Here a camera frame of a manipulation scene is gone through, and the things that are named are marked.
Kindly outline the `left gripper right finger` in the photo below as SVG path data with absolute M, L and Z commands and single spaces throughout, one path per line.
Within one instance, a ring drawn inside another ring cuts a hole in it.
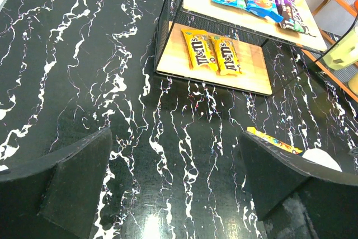
M 268 238 L 357 238 L 357 176 L 289 153 L 249 132 L 241 156 Z

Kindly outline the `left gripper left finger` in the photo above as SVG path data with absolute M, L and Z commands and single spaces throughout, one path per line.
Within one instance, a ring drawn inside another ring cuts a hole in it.
M 1 171 L 1 238 L 89 238 L 111 150 L 104 128 Z

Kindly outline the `yellow candy bag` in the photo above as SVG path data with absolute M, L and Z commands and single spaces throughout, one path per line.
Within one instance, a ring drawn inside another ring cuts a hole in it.
M 241 64 L 233 41 L 230 38 L 216 35 L 210 36 L 210 38 L 214 46 L 220 75 L 240 75 L 242 73 Z
M 205 30 L 181 29 L 193 70 L 206 68 L 214 73 L 219 70 L 216 55 Z
M 303 151 L 301 149 L 295 148 L 295 147 L 288 145 L 288 144 L 286 144 L 270 135 L 267 135 L 266 133 L 258 131 L 255 127 L 248 127 L 247 131 L 262 138 L 263 140 L 273 144 L 274 146 L 277 146 L 280 149 L 287 151 L 287 152 L 290 152 L 293 154 L 302 154 L 303 153 Z

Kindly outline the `yellow candy bag top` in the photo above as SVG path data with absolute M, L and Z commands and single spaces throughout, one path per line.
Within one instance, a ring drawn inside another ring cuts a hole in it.
M 219 70 L 216 55 L 205 30 L 181 29 L 193 70 L 206 68 L 214 73 Z

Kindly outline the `purple candy bag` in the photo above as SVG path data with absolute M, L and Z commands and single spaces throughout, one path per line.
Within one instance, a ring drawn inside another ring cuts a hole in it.
M 282 29 L 313 36 L 299 14 L 295 0 L 275 0 L 275 2 L 279 15 L 283 17 L 283 20 L 279 22 Z

